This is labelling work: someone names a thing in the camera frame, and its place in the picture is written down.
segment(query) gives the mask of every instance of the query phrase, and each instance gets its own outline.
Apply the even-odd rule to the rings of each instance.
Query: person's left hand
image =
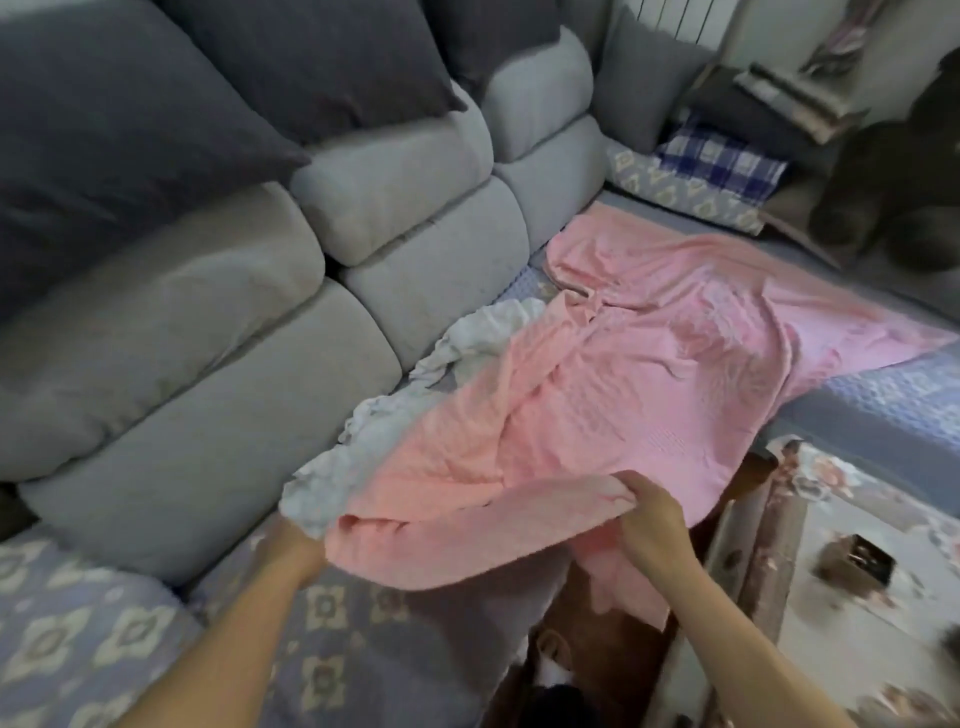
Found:
[[[299,589],[314,581],[327,563],[324,542],[310,538],[298,525],[280,515],[256,548],[258,572],[282,571],[296,579]]]

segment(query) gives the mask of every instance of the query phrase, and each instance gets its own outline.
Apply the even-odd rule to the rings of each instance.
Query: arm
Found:
[[[322,542],[281,518],[257,551],[251,583],[147,689],[117,728],[252,728],[294,595],[326,561]]]
[[[733,725],[855,728],[700,566],[680,504],[637,473],[615,477],[637,502],[620,520],[623,549],[670,604]]]

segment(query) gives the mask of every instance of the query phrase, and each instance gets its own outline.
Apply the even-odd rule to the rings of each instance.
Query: person's left arm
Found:
[[[323,542],[279,518],[247,588],[115,728],[253,728],[294,595],[326,565]]]

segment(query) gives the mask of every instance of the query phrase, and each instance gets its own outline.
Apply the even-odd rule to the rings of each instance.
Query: person's right arm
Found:
[[[637,473],[620,519],[627,557],[667,600],[736,728],[856,728],[727,597],[697,561],[680,504]]]

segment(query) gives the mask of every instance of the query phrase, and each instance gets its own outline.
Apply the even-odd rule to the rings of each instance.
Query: pink blanket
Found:
[[[648,475],[692,525],[785,402],[955,338],[745,242],[603,205],[547,260],[573,290],[412,427],[327,534],[335,565],[429,589],[572,540],[599,602],[662,625],[611,522],[633,498],[598,473]]]

